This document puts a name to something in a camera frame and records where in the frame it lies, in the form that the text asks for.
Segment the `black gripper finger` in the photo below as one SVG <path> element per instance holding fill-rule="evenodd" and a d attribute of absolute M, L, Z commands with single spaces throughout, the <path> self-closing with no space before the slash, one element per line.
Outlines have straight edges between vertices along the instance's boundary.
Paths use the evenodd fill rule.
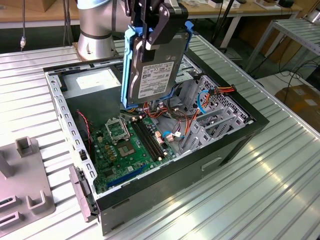
<path fill-rule="evenodd" d="M 137 26 L 139 17 L 139 1 L 138 0 L 126 0 L 126 15 L 130 17 L 130 24 Z"/>
<path fill-rule="evenodd" d="M 139 59 L 150 62 L 160 45 L 169 43 L 188 18 L 187 9 L 176 0 L 141 0 L 142 49 Z"/>

